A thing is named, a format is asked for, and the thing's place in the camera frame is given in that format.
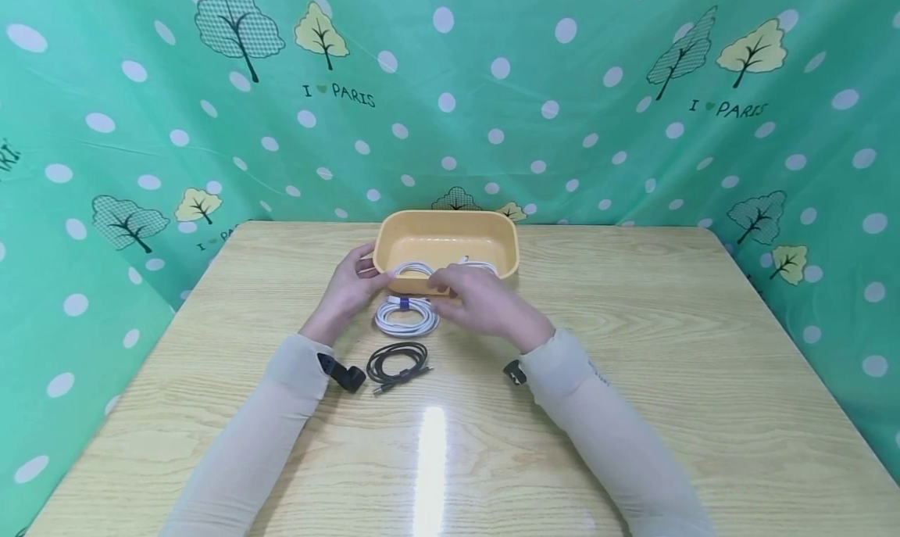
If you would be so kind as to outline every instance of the beige sleeve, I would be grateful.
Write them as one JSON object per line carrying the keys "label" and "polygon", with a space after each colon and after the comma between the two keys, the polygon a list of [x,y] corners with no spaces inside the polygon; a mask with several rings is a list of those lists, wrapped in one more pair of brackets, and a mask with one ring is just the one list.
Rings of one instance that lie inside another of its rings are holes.
{"label": "beige sleeve", "polygon": [[594,370],[574,336],[557,330],[549,342],[522,355],[521,364],[534,401],[572,438],[633,537],[714,535],[673,455]]}
{"label": "beige sleeve", "polygon": [[303,425],[325,394],[317,353],[331,348],[286,337],[259,387],[209,445],[179,496],[163,537],[243,537],[266,502]]}

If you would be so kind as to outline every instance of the green polka dot backdrop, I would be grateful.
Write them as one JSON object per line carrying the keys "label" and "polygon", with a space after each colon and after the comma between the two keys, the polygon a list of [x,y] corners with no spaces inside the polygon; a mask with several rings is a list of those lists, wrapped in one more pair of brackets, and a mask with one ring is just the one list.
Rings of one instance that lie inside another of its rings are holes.
{"label": "green polka dot backdrop", "polygon": [[236,225],[711,230],[900,478],[900,0],[2,0],[0,535]]}

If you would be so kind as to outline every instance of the coiled white cable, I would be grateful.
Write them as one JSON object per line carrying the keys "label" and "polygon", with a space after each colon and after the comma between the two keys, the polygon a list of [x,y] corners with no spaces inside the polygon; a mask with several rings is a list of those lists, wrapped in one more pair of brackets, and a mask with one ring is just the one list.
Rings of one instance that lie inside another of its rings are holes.
{"label": "coiled white cable", "polygon": [[[497,268],[487,261],[469,261],[468,256],[464,256],[460,261],[460,265],[470,265],[485,270],[490,270],[493,275],[499,275]],[[397,266],[395,274],[400,275],[403,271],[418,271],[424,275],[431,276],[434,272],[431,266],[424,261],[405,261]],[[391,314],[405,310],[413,310],[421,314],[422,319],[419,322],[408,324],[402,322],[391,321]],[[441,319],[434,313],[431,307],[431,301],[419,296],[395,296],[390,295],[378,306],[374,317],[375,325],[386,335],[396,338],[416,338],[423,335],[431,334],[438,327]]]}

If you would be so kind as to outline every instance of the coiled black cable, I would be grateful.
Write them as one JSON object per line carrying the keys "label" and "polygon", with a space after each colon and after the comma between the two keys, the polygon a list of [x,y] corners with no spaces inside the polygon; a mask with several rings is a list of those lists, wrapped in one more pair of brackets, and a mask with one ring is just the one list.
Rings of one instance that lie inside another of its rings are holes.
{"label": "coiled black cable", "polygon": [[[385,373],[384,361],[395,355],[407,356],[413,360],[413,366],[398,372],[396,375]],[[374,393],[380,395],[396,387],[396,385],[401,385],[431,371],[431,367],[426,365],[427,360],[428,348],[425,347],[425,344],[419,342],[391,343],[378,349],[369,357],[369,363],[366,365],[366,373],[369,378],[379,384],[379,387],[375,388]]]}

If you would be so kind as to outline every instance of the light wood grain surface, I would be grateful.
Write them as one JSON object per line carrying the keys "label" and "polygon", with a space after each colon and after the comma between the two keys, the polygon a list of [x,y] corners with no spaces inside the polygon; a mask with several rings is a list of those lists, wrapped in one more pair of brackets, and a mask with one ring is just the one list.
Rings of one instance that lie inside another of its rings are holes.
{"label": "light wood grain surface", "polygon": [[[708,231],[521,227],[519,289],[674,450],[722,536],[896,537],[900,491]],[[208,444],[374,224],[241,225],[29,537],[155,535]],[[337,343],[390,342],[360,314]],[[623,535],[502,342],[450,324],[434,371],[334,383],[250,535]]]}

